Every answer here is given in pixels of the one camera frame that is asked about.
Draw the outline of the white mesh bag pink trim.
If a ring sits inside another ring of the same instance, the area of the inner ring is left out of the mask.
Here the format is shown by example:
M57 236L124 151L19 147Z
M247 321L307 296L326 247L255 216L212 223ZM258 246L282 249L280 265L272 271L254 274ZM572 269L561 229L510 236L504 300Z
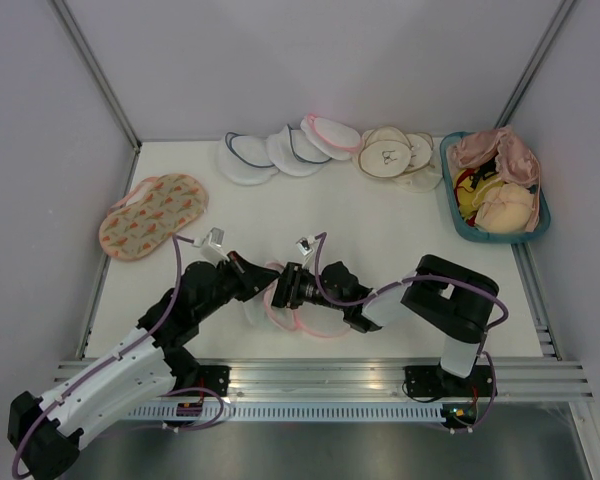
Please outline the white mesh bag pink trim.
M273 296L277 283L278 281L274 281L253 299L242 304L244 315L251 326L276 328L286 333L302 333L324 340L337 339L349 334L350 329L346 324L338 329L328 326L314 327L304 320L300 308L292 310L274 307Z

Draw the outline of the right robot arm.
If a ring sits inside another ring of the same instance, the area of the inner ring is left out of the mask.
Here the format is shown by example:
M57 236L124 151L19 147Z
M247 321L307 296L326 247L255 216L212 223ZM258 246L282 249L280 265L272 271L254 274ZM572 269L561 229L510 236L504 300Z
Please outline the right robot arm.
M343 321L360 333L377 332L412 312L446 336L436 381L443 392L458 395L473 381L489 330L509 316L498 293L489 277L425 255L413 273L378 290L362 285L341 262L314 271L289 263L271 305L296 310L310 303L339 310Z

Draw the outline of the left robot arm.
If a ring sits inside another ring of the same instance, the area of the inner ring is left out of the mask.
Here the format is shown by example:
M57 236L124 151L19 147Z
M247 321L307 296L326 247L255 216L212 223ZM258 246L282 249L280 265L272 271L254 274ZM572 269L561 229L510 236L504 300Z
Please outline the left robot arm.
M236 252L217 264L179 265L175 286L109 353L63 384L39 396L25 391L11 402L13 477L61 476L92 440L155 397L211 395L185 344L203 320L232 300L252 299L278 276Z

